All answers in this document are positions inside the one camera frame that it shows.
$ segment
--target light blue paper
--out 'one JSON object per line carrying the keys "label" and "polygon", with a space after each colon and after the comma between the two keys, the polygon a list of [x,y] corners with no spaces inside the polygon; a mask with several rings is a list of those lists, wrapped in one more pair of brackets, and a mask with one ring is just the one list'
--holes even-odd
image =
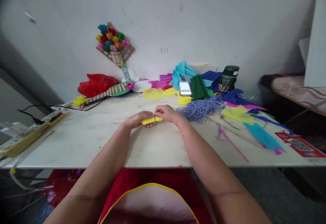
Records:
{"label": "light blue paper", "polygon": [[186,81],[190,81],[190,79],[195,75],[197,75],[196,72],[187,64],[186,61],[177,64],[172,75],[172,80],[176,91],[179,90],[179,82],[181,81],[181,78],[186,79]]}
{"label": "light blue paper", "polygon": [[244,125],[248,128],[249,131],[260,141],[262,142],[267,148],[270,149],[278,149],[284,150],[282,146],[273,138],[270,134],[268,134],[263,127],[255,123],[253,126],[244,123]]}
{"label": "light blue paper", "polygon": [[210,87],[213,83],[213,81],[210,80],[203,80],[205,87]]}

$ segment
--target table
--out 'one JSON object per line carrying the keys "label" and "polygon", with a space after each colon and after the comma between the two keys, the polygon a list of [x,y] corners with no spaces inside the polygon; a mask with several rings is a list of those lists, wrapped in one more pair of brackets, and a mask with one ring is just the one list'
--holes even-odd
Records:
{"label": "table", "polygon": [[[88,112],[67,111],[66,117],[46,132],[46,135],[51,131],[54,133],[40,142],[17,168],[85,169],[126,118],[142,110],[154,111],[157,105],[164,104],[169,104],[173,108],[180,107],[176,95],[149,100],[144,99],[142,93],[129,93],[121,97],[108,98]],[[211,117],[216,121],[220,120],[218,114]],[[255,122],[261,126],[265,124],[260,120]],[[229,142],[215,138],[218,129],[216,123],[207,120],[202,123],[191,122],[191,124],[229,167],[318,166],[305,160],[276,136],[275,132],[282,132],[283,129],[271,123],[266,126],[266,131],[283,146],[287,153],[276,155],[273,150],[260,148],[225,130],[227,136],[247,157],[249,163]],[[233,125],[241,129],[241,134],[258,142],[241,122],[234,122]],[[19,157],[18,155],[5,159],[1,165],[3,168],[11,168]],[[139,127],[132,131],[125,166],[189,168],[191,164],[176,126],[161,121],[149,129]]]}

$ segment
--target plastic bag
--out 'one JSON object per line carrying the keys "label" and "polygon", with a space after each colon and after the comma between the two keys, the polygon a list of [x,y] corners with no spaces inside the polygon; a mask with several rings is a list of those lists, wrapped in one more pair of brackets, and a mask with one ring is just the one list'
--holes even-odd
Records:
{"label": "plastic bag", "polygon": [[89,81],[81,82],[78,92],[86,97],[94,97],[118,84],[117,79],[104,74],[87,74]]}

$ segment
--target green thermos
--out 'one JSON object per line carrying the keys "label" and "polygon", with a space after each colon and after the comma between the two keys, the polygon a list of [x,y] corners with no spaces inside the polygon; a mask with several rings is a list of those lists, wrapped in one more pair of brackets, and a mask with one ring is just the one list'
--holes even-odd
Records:
{"label": "green thermos", "polygon": [[239,67],[225,66],[224,71],[220,77],[217,91],[219,93],[226,93],[234,89],[234,84],[237,80]]}

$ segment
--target paper flower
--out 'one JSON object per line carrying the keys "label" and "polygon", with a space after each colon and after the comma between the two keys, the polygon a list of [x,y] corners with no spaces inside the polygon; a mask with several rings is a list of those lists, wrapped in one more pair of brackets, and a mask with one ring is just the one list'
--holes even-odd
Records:
{"label": "paper flower", "polygon": [[103,48],[104,48],[104,44],[103,44],[103,42],[99,42],[98,45],[97,45],[97,47],[98,47],[100,50],[103,51]]}
{"label": "paper flower", "polygon": [[96,41],[101,41],[101,36],[100,35],[97,35],[95,38],[96,38]]}
{"label": "paper flower", "polygon": [[106,41],[105,42],[105,45],[108,46],[108,47],[110,47],[112,45],[112,42],[111,41]]}
{"label": "paper flower", "polygon": [[106,25],[99,25],[98,29],[104,33],[108,32],[108,27]]}
{"label": "paper flower", "polygon": [[116,36],[114,36],[114,37],[112,37],[112,41],[113,41],[113,42],[118,42],[118,41],[119,41],[119,38],[116,37]]}
{"label": "paper flower", "polygon": [[115,42],[114,44],[115,44],[115,46],[116,46],[118,49],[121,48],[121,43]]}
{"label": "paper flower", "polygon": [[107,34],[106,34],[106,37],[107,37],[109,40],[111,40],[112,37],[113,37],[113,35],[112,35],[112,33],[107,33]]}
{"label": "paper flower", "polygon": [[104,45],[104,48],[103,48],[104,52],[109,52],[110,51],[110,48],[106,45]]}
{"label": "paper flower", "polygon": [[122,32],[118,32],[118,38],[119,39],[124,39],[125,35]]}
{"label": "paper flower", "polygon": [[103,44],[105,44],[107,40],[108,38],[106,36],[101,36],[101,41],[103,42]]}
{"label": "paper flower", "polygon": [[129,47],[129,43],[128,43],[128,41],[127,41],[127,40],[123,40],[123,41],[122,41],[122,43],[123,43],[123,45],[124,45],[126,48],[128,48],[128,47]]}
{"label": "paper flower", "polygon": [[128,84],[126,85],[126,88],[127,88],[127,89],[133,89],[134,86],[135,86],[134,83],[128,83]]}
{"label": "paper flower", "polygon": [[109,32],[112,33],[112,35],[115,35],[116,31],[113,28],[109,28]]}
{"label": "paper flower", "polygon": [[111,49],[112,52],[116,52],[117,51],[117,49],[116,49],[116,47],[114,45],[111,45],[110,46],[110,49]]}
{"label": "paper flower", "polygon": [[71,103],[71,105],[72,106],[80,106],[80,105],[86,103],[88,100],[89,100],[89,98],[85,99],[85,96],[80,95]]}

